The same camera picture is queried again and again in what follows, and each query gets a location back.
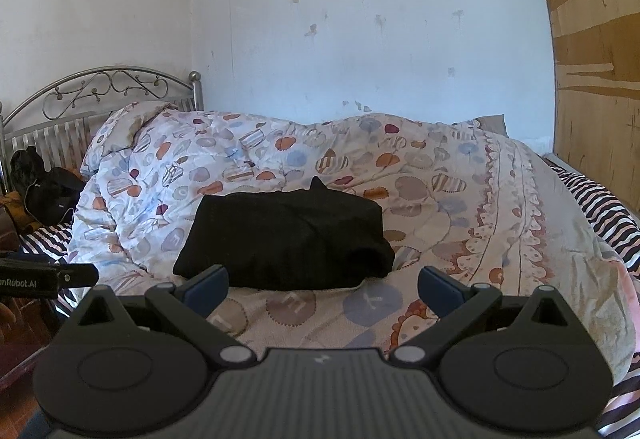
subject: comforter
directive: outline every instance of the comforter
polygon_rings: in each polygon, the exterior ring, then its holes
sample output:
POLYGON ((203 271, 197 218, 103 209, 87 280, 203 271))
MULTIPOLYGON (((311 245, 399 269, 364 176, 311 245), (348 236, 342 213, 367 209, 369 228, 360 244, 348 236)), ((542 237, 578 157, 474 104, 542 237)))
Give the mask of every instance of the comforter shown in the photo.
MULTIPOLYGON (((396 254, 385 279, 329 291, 230 289, 209 320, 259 355, 266 347, 389 352, 436 321, 417 294, 425 265, 508 295, 554 285, 616 382, 637 348, 638 299, 619 257, 537 155, 478 123, 367 114, 305 126, 147 102, 107 120, 81 172, 88 183, 67 260, 95 263, 100 283, 121 295, 182 282, 172 269, 203 195, 308 188, 317 175, 380 204, 396 254)), ((251 245, 254 235, 243 237, 251 245)))

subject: black bag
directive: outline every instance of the black bag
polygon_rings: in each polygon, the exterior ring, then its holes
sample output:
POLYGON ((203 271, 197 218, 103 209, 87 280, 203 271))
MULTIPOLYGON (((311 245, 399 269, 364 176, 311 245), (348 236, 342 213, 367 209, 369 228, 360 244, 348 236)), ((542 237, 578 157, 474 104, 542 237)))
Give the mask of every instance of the black bag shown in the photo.
POLYGON ((356 287, 391 272, 394 252, 373 200, 330 190, 205 195, 174 264, 193 278, 222 264, 232 287, 274 291, 356 287))
POLYGON ((11 157, 10 178, 24 209, 39 223, 55 226, 71 222, 84 189, 84 182, 72 172, 59 167, 45 171, 42 157, 30 146, 11 157))

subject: metal headboard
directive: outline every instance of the metal headboard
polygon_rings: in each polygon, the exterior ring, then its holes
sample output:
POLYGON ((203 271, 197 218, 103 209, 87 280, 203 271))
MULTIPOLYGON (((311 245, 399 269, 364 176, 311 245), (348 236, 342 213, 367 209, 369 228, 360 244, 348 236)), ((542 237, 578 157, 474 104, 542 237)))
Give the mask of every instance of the metal headboard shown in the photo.
POLYGON ((78 169, 91 143, 92 121, 106 119, 123 106, 113 103, 99 108, 103 98, 118 95, 130 101, 163 100, 179 110, 203 110, 200 73, 193 71, 188 82, 165 72, 146 67, 110 66, 82 70, 50 83, 2 117, 0 102, 0 187, 5 194, 12 190, 9 177, 11 156, 19 149, 35 146, 45 166, 78 169), (134 92, 137 97, 130 97, 134 92), (41 99, 43 123, 5 133, 6 127, 28 106, 41 99), (76 107, 94 101, 98 108, 69 115, 76 107))

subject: ribbed gray surface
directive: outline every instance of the ribbed gray surface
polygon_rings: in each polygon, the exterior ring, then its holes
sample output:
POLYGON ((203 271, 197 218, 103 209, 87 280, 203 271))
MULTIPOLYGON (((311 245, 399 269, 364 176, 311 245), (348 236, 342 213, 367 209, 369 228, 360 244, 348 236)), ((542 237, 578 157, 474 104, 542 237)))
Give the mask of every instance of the ribbed gray surface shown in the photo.
MULTIPOLYGON (((71 439, 57 433, 51 439, 71 439)), ((259 366, 220 375, 187 418, 149 439, 490 439, 456 414, 429 377, 376 351, 273 350, 259 366)), ((594 431, 562 439, 597 439, 594 431)))

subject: white wall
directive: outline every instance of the white wall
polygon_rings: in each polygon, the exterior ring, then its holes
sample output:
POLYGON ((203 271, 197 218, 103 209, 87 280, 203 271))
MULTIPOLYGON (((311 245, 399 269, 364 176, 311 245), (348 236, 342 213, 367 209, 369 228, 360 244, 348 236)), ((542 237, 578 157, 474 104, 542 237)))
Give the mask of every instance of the white wall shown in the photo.
POLYGON ((190 0, 0 0, 3 114, 47 83, 113 64, 155 67, 186 79, 190 0))
POLYGON ((511 136, 551 148, 545 0, 193 0, 192 34, 209 108, 299 122, 356 102, 430 121, 505 113, 511 136))

